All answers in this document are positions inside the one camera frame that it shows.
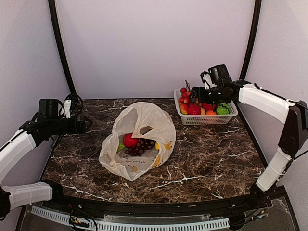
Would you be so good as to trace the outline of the red cherry bunch toy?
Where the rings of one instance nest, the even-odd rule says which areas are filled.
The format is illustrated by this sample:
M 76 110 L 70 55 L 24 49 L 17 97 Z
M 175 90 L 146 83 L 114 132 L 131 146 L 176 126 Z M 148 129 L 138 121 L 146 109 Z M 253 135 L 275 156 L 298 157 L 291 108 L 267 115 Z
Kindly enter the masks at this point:
M 180 89 L 180 97 L 178 99 L 179 106 L 182 104 L 190 105 L 198 105 L 198 99 L 193 100 L 192 98 L 192 88 L 187 80 L 185 80 L 185 86 Z

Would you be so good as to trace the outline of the red toy apple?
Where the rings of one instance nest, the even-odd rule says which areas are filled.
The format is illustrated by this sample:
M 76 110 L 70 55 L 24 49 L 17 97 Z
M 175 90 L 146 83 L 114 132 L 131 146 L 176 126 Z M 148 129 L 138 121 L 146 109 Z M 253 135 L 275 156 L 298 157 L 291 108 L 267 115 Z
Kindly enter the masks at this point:
M 200 115 L 201 114 L 201 107 L 196 104 L 190 104 L 188 109 L 188 115 Z
M 139 142 L 139 139 L 138 138 L 134 138 L 132 135 L 133 135 L 133 133 L 127 133 L 123 137 L 123 144 L 127 148 L 131 148 L 131 147 L 137 145 L 137 143 Z

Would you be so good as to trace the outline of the banana print plastic bag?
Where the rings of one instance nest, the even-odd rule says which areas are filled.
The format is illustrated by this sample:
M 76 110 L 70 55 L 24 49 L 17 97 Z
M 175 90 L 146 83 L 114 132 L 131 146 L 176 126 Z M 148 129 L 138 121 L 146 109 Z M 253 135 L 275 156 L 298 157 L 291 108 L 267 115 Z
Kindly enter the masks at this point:
M 153 103 L 137 102 L 115 120 L 102 143 L 99 162 L 111 173 L 134 181 L 169 159 L 175 139 L 169 113 Z

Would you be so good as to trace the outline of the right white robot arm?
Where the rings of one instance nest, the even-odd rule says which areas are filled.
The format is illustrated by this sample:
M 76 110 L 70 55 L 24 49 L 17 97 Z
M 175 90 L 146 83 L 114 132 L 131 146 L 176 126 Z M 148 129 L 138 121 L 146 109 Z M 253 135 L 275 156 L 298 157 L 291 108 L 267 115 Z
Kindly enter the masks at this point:
M 259 190 L 245 199 L 245 204 L 255 209 L 264 201 L 263 192 L 268 191 L 301 156 L 299 150 L 308 138 L 308 106 L 303 101 L 289 100 L 246 80 L 233 81 L 224 64 L 203 72 L 201 79 L 204 86 L 191 89 L 193 103 L 237 102 L 254 107 L 284 125 L 277 151 L 255 183 Z

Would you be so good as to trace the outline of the purple toy grapes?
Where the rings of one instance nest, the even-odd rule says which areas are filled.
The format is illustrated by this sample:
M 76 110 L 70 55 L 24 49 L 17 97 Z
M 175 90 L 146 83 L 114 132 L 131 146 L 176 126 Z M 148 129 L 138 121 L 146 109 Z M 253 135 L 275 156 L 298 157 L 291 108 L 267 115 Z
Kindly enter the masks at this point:
M 154 148 L 155 141 L 149 139 L 139 139 L 137 145 L 131 148 L 125 148 L 125 154 L 130 156 L 142 156 L 147 150 Z

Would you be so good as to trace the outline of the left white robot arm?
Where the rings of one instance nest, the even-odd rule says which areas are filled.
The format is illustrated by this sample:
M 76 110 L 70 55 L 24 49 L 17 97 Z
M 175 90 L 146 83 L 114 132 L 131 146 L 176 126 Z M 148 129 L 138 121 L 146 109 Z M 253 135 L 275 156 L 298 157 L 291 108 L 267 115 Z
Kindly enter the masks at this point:
M 77 94 L 69 94 L 63 102 L 41 99 L 38 111 L 25 122 L 0 149 L 0 179 L 4 180 L 15 165 L 44 141 L 55 136 L 86 133 L 93 121 L 82 114 L 84 104 Z M 58 210 L 68 206 L 61 184 L 44 180 L 34 184 L 0 186 L 0 219 L 15 208 L 49 201 Z

